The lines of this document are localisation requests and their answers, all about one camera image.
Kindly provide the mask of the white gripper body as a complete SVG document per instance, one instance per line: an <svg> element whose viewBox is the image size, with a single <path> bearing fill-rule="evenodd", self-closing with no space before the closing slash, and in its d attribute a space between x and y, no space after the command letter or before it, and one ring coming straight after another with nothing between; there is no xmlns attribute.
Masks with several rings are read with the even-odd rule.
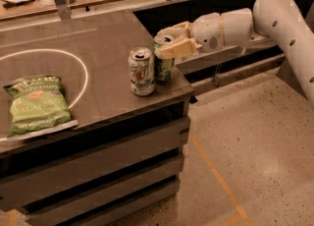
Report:
<svg viewBox="0 0 314 226"><path fill-rule="evenodd" d="M203 15L191 24L190 35L196 40L199 50L204 53L219 51L223 48L221 15Z"/></svg>

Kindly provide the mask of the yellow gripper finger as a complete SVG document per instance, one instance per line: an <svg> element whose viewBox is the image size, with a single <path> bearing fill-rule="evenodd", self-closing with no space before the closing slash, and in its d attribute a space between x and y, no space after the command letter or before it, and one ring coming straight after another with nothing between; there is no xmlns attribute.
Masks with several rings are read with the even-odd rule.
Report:
<svg viewBox="0 0 314 226"><path fill-rule="evenodd" d="M157 32L158 35L168 35L172 38L186 38L190 37L191 23L185 21L179 24L176 24L171 27L163 28Z"/></svg>
<svg viewBox="0 0 314 226"><path fill-rule="evenodd" d="M175 43L166 44L154 51L154 54L162 60L169 60L174 58L182 58L193 55L202 44L197 42L194 38L184 38Z"/></svg>

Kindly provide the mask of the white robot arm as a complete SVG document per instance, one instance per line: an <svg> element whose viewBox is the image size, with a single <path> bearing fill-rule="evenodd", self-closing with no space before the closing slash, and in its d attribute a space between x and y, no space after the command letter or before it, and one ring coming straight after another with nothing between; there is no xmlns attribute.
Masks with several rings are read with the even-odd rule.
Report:
<svg viewBox="0 0 314 226"><path fill-rule="evenodd" d="M278 45L286 55L307 99L314 103L314 33L294 0L256 0L252 9L203 15L194 22L163 28L171 42L157 48L160 59L210 53L226 46Z"/></svg>

